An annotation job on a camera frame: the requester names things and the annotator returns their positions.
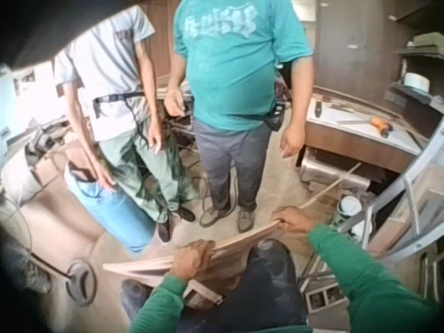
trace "teal t-shirt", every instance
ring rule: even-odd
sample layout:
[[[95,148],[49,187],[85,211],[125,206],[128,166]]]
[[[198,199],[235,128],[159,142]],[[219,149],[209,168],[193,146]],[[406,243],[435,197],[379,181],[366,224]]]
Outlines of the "teal t-shirt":
[[[250,130],[274,102],[276,60],[313,51],[290,0],[182,0],[174,50],[187,59],[194,116],[224,130]]]

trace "green cargo pants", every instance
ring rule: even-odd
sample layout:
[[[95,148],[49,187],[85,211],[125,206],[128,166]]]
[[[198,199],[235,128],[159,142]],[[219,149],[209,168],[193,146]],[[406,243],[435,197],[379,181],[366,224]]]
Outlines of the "green cargo pants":
[[[140,126],[148,136],[150,119]],[[111,174],[116,183],[156,222],[168,219],[168,210],[175,211],[180,204],[198,197],[191,178],[180,160],[176,139],[171,133],[164,133],[162,150],[154,154],[136,129],[123,133],[114,139],[99,142]],[[158,189],[149,191],[137,166],[136,154],[153,174]]]

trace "green long sleeve shirt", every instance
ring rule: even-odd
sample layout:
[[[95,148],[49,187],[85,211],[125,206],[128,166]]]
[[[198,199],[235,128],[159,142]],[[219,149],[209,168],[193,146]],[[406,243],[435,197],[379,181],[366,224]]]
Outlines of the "green long sleeve shirt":
[[[366,251],[327,227],[317,225],[308,235],[314,251],[335,273],[349,298],[351,332],[425,332],[438,315],[436,303],[405,289]],[[166,275],[131,325],[131,333],[174,333],[184,307],[187,283]],[[307,326],[286,326],[256,333],[311,332]]]

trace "gray pants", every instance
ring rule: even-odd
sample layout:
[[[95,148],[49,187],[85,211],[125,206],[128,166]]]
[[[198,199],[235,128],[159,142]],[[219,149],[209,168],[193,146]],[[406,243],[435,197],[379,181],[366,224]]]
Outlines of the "gray pants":
[[[219,130],[196,120],[194,132],[207,173],[213,207],[217,210],[230,208],[230,169],[234,160],[239,206],[251,212],[255,210],[271,129],[262,124],[243,132]]]
[[[149,118],[142,122],[142,132],[148,135]],[[117,184],[156,222],[164,223],[168,212],[177,210],[181,202],[198,196],[185,171],[173,135],[165,135],[164,148],[154,154],[137,131],[131,130],[114,139],[99,142],[111,174]],[[160,193],[149,192],[136,162],[136,154],[158,181]]]

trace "orange tool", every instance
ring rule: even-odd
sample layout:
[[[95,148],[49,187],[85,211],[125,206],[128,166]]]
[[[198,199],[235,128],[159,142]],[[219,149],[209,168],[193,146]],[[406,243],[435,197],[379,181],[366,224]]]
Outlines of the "orange tool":
[[[387,138],[389,133],[393,131],[393,126],[387,120],[376,116],[371,116],[370,119],[367,120],[342,120],[337,121],[337,123],[339,125],[359,125],[362,123],[369,123],[376,127],[383,138]]]

